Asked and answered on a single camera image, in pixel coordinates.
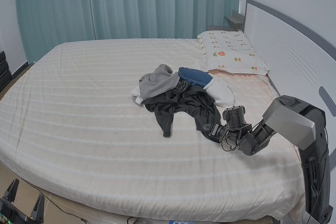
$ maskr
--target gray sweater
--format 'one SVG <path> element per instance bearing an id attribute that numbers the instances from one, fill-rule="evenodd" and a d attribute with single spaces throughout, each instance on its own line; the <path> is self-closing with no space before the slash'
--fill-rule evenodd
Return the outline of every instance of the gray sweater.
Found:
<path id="1" fill-rule="evenodd" d="M 179 82 L 177 72 L 166 64 L 159 65 L 153 73 L 147 73 L 139 79 L 140 96 L 143 100 L 160 95 L 176 87 Z"/>

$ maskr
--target pillow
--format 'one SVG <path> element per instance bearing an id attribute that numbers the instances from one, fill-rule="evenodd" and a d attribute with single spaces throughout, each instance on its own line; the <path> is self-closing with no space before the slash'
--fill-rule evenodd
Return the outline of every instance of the pillow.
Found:
<path id="1" fill-rule="evenodd" d="M 269 70 L 241 31 L 206 31 L 197 37 L 205 71 L 266 75 Z"/>

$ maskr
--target white headboard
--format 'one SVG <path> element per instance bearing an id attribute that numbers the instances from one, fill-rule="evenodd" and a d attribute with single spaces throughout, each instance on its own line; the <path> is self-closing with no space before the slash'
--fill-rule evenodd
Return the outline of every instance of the white headboard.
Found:
<path id="1" fill-rule="evenodd" d="M 325 111 L 332 153 L 336 148 L 336 47 L 298 21 L 253 0 L 246 0 L 243 32 L 270 68 L 268 76 L 279 94 Z M 330 168 L 335 165 L 336 150 L 330 156 Z"/>

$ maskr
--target mattress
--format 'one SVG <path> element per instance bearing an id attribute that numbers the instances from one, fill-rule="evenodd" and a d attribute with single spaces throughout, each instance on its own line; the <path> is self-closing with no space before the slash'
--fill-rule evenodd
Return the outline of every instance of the mattress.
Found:
<path id="1" fill-rule="evenodd" d="M 0 161 L 34 185 L 108 212 L 218 222 L 282 218 L 304 195 L 290 142 L 277 134 L 254 156 L 224 152 L 183 112 L 165 138 L 154 113 L 132 102 L 138 79 L 159 64 L 177 71 L 202 62 L 198 40 L 58 45 L 0 101 Z M 246 107 L 246 121 L 260 121 L 275 97 L 267 77 L 219 76 L 234 104 Z"/>

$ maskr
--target gray headboard trim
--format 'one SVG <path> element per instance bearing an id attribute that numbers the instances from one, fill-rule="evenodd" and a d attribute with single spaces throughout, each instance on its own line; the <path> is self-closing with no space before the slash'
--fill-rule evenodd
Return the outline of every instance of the gray headboard trim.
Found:
<path id="1" fill-rule="evenodd" d="M 304 26 L 297 20 L 288 17 L 287 15 L 276 11 L 273 8 L 263 5 L 262 3 L 258 3 L 254 0 L 246 0 L 246 7 L 245 7 L 245 17 L 244 17 L 244 26 L 243 32 L 245 30 L 245 20 L 246 20 L 246 11 L 247 11 L 247 4 L 251 4 L 257 8 L 260 8 L 267 13 L 277 17 L 278 19 L 282 20 L 283 22 L 287 23 L 288 25 L 292 26 L 299 32 L 303 33 L 306 37 L 314 41 L 321 49 L 323 49 L 326 53 L 328 53 L 335 61 L 336 61 L 336 47 L 334 47 L 330 42 L 325 40 L 319 34 L 315 33 L 313 30 L 309 29 L 307 26 Z"/>
<path id="2" fill-rule="evenodd" d="M 292 19 L 291 17 L 273 9 L 268 6 L 263 5 L 262 3 L 258 3 L 254 0 L 246 0 L 246 6 L 245 6 L 245 17 L 244 17 L 244 24 L 243 24 L 243 32 L 245 31 L 245 21 L 246 21 L 246 11 L 247 11 L 247 4 L 251 4 L 257 8 L 260 8 L 267 13 L 277 17 L 278 19 L 282 20 L 283 22 L 287 23 L 288 25 L 292 26 L 302 34 L 304 34 L 306 37 L 311 39 L 313 42 L 315 42 L 321 49 L 323 49 L 327 54 L 329 54 L 335 61 L 336 61 L 336 47 L 334 47 L 330 42 L 325 40 L 323 37 L 321 37 L 319 34 L 315 33 L 313 30 L 309 29 L 308 27 L 304 26 L 297 20 Z M 273 82 L 270 80 L 271 85 L 274 87 L 274 89 L 277 91 L 277 93 L 280 95 L 279 91 L 273 84 Z M 319 94 L 322 98 L 322 100 L 325 102 L 326 106 L 330 110 L 331 114 L 334 116 L 334 113 L 336 113 L 336 105 L 335 102 L 331 99 L 330 95 L 327 93 L 327 91 L 324 89 L 324 87 L 320 87 Z M 329 155 L 329 161 L 330 161 L 330 170 L 332 171 L 336 167 L 336 149 Z"/>
<path id="3" fill-rule="evenodd" d="M 329 109 L 330 113 L 333 115 L 333 117 L 336 117 L 336 104 L 334 103 L 333 99 L 331 99 L 329 93 L 326 91 L 326 89 L 321 86 L 318 89 L 318 93 L 320 94 L 323 102 Z"/>

